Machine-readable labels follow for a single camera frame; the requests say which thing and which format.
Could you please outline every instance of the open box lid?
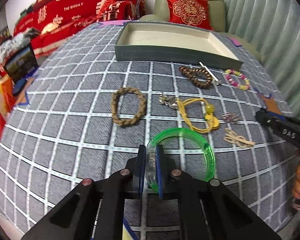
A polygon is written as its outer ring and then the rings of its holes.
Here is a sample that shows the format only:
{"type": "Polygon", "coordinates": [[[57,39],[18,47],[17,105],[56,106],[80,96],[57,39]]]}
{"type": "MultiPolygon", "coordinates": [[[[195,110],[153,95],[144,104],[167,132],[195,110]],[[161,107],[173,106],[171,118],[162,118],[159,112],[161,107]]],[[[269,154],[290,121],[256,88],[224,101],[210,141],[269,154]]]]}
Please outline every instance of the open box lid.
{"type": "Polygon", "coordinates": [[[239,70],[242,62],[205,29],[166,22],[131,21],[115,45],[117,61],[164,61],[239,70]]]}

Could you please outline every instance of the silver keychain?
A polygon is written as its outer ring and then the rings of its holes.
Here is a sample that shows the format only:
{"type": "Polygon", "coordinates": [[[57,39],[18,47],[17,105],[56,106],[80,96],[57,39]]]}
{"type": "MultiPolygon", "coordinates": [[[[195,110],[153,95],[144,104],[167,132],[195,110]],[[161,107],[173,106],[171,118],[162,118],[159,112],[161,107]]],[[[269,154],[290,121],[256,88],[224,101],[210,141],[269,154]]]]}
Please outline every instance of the silver keychain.
{"type": "Polygon", "coordinates": [[[172,109],[176,109],[176,110],[178,109],[177,99],[178,98],[176,98],[176,97],[164,95],[162,92],[160,92],[160,94],[159,94],[159,104],[160,105],[166,105],[166,106],[169,106],[172,109]]]}

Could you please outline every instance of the red pillow with gold pattern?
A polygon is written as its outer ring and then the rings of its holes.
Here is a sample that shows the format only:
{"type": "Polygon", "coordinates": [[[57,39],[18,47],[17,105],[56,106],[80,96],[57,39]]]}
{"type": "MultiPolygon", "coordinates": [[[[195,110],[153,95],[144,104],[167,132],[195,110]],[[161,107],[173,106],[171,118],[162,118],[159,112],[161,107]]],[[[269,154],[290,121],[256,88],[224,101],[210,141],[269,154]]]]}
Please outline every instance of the red pillow with gold pattern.
{"type": "Polygon", "coordinates": [[[171,23],[213,30],[208,16],[207,0],[167,0],[171,23]]]}

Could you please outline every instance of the clear plastic bangle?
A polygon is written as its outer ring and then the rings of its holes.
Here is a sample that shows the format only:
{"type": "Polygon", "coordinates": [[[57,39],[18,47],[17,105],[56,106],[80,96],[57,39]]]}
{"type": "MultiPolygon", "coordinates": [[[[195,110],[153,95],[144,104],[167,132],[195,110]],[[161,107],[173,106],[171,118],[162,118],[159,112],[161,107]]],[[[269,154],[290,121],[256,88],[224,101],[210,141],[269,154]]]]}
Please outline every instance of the clear plastic bangle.
{"type": "Polygon", "coordinates": [[[146,179],[149,186],[156,191],[158,190],[156,175],[156,147],[162,140],[175,136],[184,137],[193,141],[203,151],[206,163],[204,181],[208,181],[213,178],[216,164],[213,150],[207,140],[190,129],[171,128],[157,134],[147,145],[146,179]]]}

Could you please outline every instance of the braided brown bracelet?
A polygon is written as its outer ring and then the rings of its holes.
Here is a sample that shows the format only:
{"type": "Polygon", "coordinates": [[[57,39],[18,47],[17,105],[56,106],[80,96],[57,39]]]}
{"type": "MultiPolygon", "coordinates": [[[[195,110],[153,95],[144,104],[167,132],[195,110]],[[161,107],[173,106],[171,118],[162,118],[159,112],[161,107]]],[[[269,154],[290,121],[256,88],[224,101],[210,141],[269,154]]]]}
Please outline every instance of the braided brown bracelet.
{"type": "Polygon", "coordinates": [[[114,123],[116,123],[119,126],[124,126],[124,125],[133,125],[142,117],[145,112],[146,112],[146,99],[143,96],[143,94],[136,88],[120,88],[117,92],[112,93],[112,98],[111,98],[111,113],[112,113],[112,120],[114,123]],[[119,97],[121,95],[124,95],[126,93],[130,94],[136,94],[137,97],[140,99],[140,105],[138,112],[135,114],[135,116],[132,119],[120,119],[117,116],[117,103],[119,100],[119,97]]]}
{"type": "Polygon", "coordinates": [[[212,82],[212,76],[204,68],[189,68],[181,66],[179,70],[183,75],[190,79],[195,87],[207,89],[212,82]],[[207,77],[207,81],[198,80],[197,75],[205,75],[207,77]]]}

